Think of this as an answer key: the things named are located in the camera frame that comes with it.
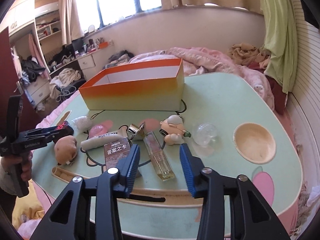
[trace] toy figurine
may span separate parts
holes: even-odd
[[[54,146],[54,153],[58,165],[72,164],[77,155],[77,141],[72,135],[62,137]]]
[[[163,122],[160,122],[160,133],[164,136],[164,141],[168,145],[182,144],[182,137],[191,137],[191,133],[186,131],[183,126],[182,117],[179,115],[171,115]]]

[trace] person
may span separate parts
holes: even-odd
[[[22,165],[21,178],[23,181],[29,181],[31,179],[31,160],[32,152],[29,153],[28,161],[24,162]],[[10,221],[12,221],[12,212],[17,196],[9,170],[10,166],[19,164],[21,162],[21,157],[13,155],[1,157],[0,159],[0,206]]]

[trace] slatted panel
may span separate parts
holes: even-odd
[[[300,0],[292,0],[298,35],[298,68],[293,95],[305,113],[320,147],[320,34],[304,20]]]

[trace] green curtain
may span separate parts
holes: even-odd
[[[264,48],[270,50],[265,74],[274,78],[284,93],[291,92],[297,71],[298,40],[291,0],[260,0],[266,37]]]

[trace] hand cream tube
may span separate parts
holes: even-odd
[[[81,148],[84,151],[104,146],[107,143],[118,141],[128,137],[126,127],[123,126],[119,130],[98,135],[81,142]]]

